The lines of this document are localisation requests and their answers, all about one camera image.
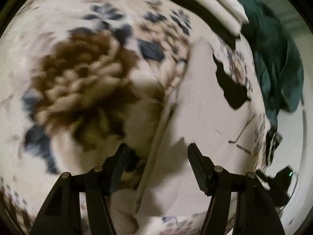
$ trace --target black cable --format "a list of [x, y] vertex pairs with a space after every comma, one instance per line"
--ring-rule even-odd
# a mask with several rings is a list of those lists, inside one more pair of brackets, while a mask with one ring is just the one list
[[299, 174], [298, 174], [297, 172], [294, 172], [293, 175], [294, 175], [294, 174], [297, 175], [297, 179], [296, 179], [296, 181], [295, 181], [295, 187], [294, 187], [294, 189], [293, 189], [293, 191], [292, 191], [292, 194], [291, 194], [291, 196], [289, 197], [289, 200], [288, 200], [288, 202], [286, 203], [286, 205], [283, 206], [283, 208], [277, 213], [278, 215], [280, 214], [280, 212], [282, 212], [282, 211], [284, 210], [284, 208], [285, 208], [285, 207], [287, 206], [287, 204], [290, 202], [291, 197], [292, 197], [293, 194], [295, 193], [295, 189], [296, 189], [296, 187], [297, 187], [297, 185], [298, 185]]

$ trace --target screw head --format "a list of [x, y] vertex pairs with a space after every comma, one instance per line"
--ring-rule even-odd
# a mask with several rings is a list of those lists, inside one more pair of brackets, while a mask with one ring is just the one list
[[95, 172], [100, 172], [100, 171], [102, 171], [102, 170], [103, 170], [102, 166], [96, 166], [96, 167], [94, 168], [94, 171], [95, 171]]
[[223, 167], [221, 167], [221, 166], [215, 166], [215, 167], [214, 167], [214, 170], [215, 170], [216, 172], [222, 172], [224, 169], [223, 169]]
[[68, 173], [68, 172], [63, 172], [62, 175], [61, 175], [61, 177], [62, 177], [63, 179], [68, 178], [68, 177], [69, 177], [69, 173]]
[[255, 178], [255, 174], [254, 172], [248, 172], [248, 177], [254, 179]]

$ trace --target floral fabric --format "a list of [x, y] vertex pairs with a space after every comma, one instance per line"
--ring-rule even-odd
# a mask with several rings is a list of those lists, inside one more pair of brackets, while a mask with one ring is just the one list
[[[232, 51], [205, 22], [172, 2], [28, 0], [0, 39], [0, 56], [3, 58], [0, 201], [5, 203], [13, 221], [26, 233], [60, 173], [71, 172], [66, 170], [70, 167], [57, 163], [53, 152], [55, 141], [47, 133], [46, 125], [38, 122], [36, 107], [42, 99], [32, 90], [33, 75], [41, 59], [49, 56], [57, 43], [75, 34], [100, 32], [110, 34], [117, 40], [116, 45], [138, 56], [143, 70], [153, 70], [166, 89], [166, 95], [183, 77], [193, 41], [203, 36], [209, 40], [215, 56], [223, 62], [226, 73], [245, 85], [248, 94], [253, 95], [251, 76], [246, 73], [246, 67], [253, 66], [253, 60], [245, 39], [242, 37], [237, 42], [237, 49]], [[88, 62], [88, 57], [80, 59]], [[162, 68], [171, 68], [171, 72]], [[255, 167], [262, 168], [268, 121], [263, 112], [262, 96], [256, 94], [255, 99], [255, 103], [259, 101], [261, 104], [256, 107], [260, 124], [255, 130], [255, 155], [258, 156]], [[89, 162], [84, 169], [76, 171], [87, 172], [95, 164]], [[89, 234], [88, 221], [84, 219], [86, 205], [83, 196], [81, 212], [84, 231]], [[186, 217], [149, 217], [149, 234], [197, 234], [204, 217], [205, 213]], [[140, 226], [142, 222], [138, 221], [137, 234], [146, 234], [144, 226]]]

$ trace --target teal fabric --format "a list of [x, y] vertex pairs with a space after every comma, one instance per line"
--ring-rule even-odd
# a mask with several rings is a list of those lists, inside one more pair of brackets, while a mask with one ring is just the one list
[[273, 126], [280, 109], [294, 112], [298, 107], [304, 81], [301, 57], [291, 35], [267, 5], [259, 0], [239, 2], [249, 19], [241, 33], [251, 46], [266, 115]]

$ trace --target bed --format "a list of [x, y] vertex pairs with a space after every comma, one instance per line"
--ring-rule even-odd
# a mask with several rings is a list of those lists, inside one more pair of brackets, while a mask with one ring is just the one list
[[[100, 54], [99, 47], [106, 53]], [[77, 49], [82, 55], [69, 65], [66, 54]], [[118, 234], [200, 231], [210, 198], [198, 190], [186, 157], [192, 142], [229, 172], [244, 174], [266, 166], [270, 123], [248, 42], [240, 35], [235, 49], [230, 48], [200, 17], [171, 1], [28, 0], [2, 35], [0, 56], [0, 199], [26, 234], [62, 172], [88, 172], [122, 142], [135, 150], [143, 165], [139, 162], [123, 174], [123, 189], [110, 199]], [[73, 90], [72, 83], [82, 78], [98, 79], [92, 69], [82, 75], [86, 63], [98, 73], [99, 61], [112, 69], [97, 88], [105, 91], [89, 98], [96, 88]], [[49, 70], [51, 63], [57, 64], [55, 70]], [[71, 74], [71, 66], [78, 66], [78, 76]], [[60, 75], [73, 89], [47, 94], [56, 87], [62, 91]], [[223, 83], [229, 80], [231, 87]], [[131, 92], [109, 99], [117, 85], [128, 91], [129, 84]], [[77, 111], [78, 93], [85, 94], [79, 98], [84, 98], [87, 115], [79, 113], [67, 121], [64, 113]], [[61, 98], [67, 98], [62, 105]], [[99, 98], [106, 101], [95, 107]], [[77, 130], [81, 123], [92, 127], [91, 121], [97, 119], [104, 140]], [[118, 134], [121, 128], [123, 136]], [[83, 135], [79, 144], [72, 139], [72, 130]], [[81, 215], [89, 234], [83, 194]]]

